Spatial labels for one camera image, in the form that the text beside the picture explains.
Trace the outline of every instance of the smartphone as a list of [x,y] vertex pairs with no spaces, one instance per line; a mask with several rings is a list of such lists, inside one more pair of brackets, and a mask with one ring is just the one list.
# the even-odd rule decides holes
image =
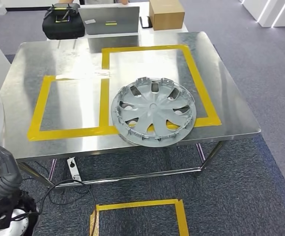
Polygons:
[[149,16],[140,16],[140,24],[142,25],[143,29],[147,28],[152,28],[152,21]]

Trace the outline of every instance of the cardboard box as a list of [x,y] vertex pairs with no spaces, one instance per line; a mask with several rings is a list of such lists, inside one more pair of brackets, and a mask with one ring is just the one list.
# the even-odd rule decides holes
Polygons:
[[149,0],[154,30],[181,29],[185,12],[179,0]]

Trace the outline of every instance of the sticker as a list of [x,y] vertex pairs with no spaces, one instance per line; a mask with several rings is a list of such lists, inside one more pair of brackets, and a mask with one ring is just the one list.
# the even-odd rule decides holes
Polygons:
[[86,23],[86,24],[95,23],[95,19],[91,19],[91,20],[84,21],[84,23]]

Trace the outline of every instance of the laptop lid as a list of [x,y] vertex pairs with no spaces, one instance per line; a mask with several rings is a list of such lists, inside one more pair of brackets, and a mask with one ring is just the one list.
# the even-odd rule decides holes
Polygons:
[[138,32],[139,6],[79,8],[87,34]]

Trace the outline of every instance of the black bag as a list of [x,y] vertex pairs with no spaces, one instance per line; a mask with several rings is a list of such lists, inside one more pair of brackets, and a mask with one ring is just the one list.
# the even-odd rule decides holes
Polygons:
[[74,39],[84,35],[84,26],[77,3],[52,5],[46,12],[42,30],[49,39]]

